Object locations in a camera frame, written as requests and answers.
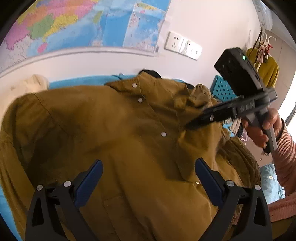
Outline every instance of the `blue plastic basket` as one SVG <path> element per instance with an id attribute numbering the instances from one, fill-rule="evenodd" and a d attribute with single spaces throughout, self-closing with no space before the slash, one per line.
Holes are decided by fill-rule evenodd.
<path id="1" fill-rule="evenodd" d="M 215 85 L 212 90 L 212 95 L 221 100 L 229 101 L 235 99 L 237 96 L 234 94 L 233 90 L 231 89 L 230 85 L 227 81 L 225 81 L 222 77 L 216 75 L 214 79 Z"/>

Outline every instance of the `jacket pocket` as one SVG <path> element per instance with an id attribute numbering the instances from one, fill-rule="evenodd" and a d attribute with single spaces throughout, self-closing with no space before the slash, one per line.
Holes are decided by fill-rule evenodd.
<path id="1" fill-rule="evenodd" d="M 104 201 L 104 207 L 120 241 L 147 241 L 149 237 L 122 195 Z"/>

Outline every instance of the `hand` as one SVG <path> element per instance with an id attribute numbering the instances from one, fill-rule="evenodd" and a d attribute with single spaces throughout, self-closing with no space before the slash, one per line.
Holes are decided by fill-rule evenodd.
<path id="1" fill-rule="evenodd" d="M 244 119 L 242 119 L 242 124 L 248 132 L 248 136 L 253 140 L 253 142 L 257 146 L 265 148 L 266 142 L 268 142 L 267 135 L 263 134 L 263 131 L 259 127 L 249 125 L 249 123 Z M 283 128 L 283 123 L 277 109 L 274 108 L 268 109 L 268 116 L 262 124 L 264 130 L 268 130 L 271 126 L 274 127 L 275 136 L 278 137 Z"/>

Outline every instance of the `yellow sweater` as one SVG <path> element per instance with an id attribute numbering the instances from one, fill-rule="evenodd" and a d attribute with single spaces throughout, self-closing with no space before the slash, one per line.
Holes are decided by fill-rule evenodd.
<path id="1" fill-rule="evenodd" d="M 254 48 L 252 53 L 251 50 L 252 49 L 248 49 L 246 55 L 249 58 L 249 60 L 254 64 L 258 49 Z M 266 87 L 275 87 L 276 80 L 279 75 L 279 66 L 273 57 L 269 57 L 266 63 L 261 64 L 258 70 L 258 74 L 260 75 Z"/>

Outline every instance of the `person's arm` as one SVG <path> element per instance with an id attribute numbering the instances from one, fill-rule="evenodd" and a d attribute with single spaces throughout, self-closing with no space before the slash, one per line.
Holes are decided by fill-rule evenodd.
<path id="1" fill-rule="evenodd" d="M 296 191 L 296 145 L 283 122 L 283 131 L 278 138 L 278 149 L 272 152 L 278 181 L 285 188 L 286 195 Z"/>
<path id="2" fill-rule="evenodd" d="M 268 137 L 258 127 L 249 126 L 248 122 L 242 120 L 248 136 L 253 142 L 261 147 L 266 147 Z M 269 109 L 269 115 L 263 123 L 265 130 L 274 127 L 278 149 L 272 153 L 273 163 L 278 176 L 278 181 L 285 188 L 286 195 L 296 191 L 296 146 L 287 131 L 285 122 L 280 118 L 276 109 Z"/>

